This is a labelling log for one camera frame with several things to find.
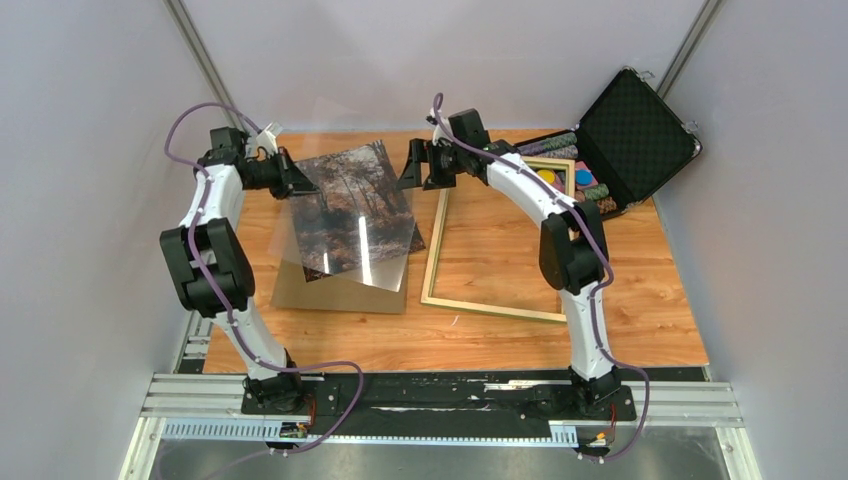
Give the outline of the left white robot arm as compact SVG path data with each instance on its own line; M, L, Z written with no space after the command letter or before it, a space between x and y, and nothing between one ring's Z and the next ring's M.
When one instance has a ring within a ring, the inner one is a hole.
M261 318L251 264L231 223L246 190L274 198L314 195L318 187L276 144L274 131L258 135L259 157L248 154L247 132L221 127L192 169L196 189L178 227L160 235L160 247L180 303L224 331L247 367L246 395L283 413L298 411L306 386L285 347Z

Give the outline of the wooden picture frame green trim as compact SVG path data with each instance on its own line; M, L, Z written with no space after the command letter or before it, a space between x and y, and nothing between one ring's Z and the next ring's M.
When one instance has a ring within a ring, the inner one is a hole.
M539 272L539 231L476 180L439 193L420 303L463 313L565 323Z

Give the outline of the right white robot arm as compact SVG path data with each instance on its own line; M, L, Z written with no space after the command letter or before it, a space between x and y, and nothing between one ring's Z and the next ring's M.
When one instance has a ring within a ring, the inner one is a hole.
M397 182L401 190L453 188L460 174L479 179L517 205L538 227L539 267L562 302L571 339L571 403L596 417L621 385L608 350L602 290L613 279L599 209L579 202L543 180L504 141L492 141L475 109L443 117L436 95L426 118L431 139L409 143Z

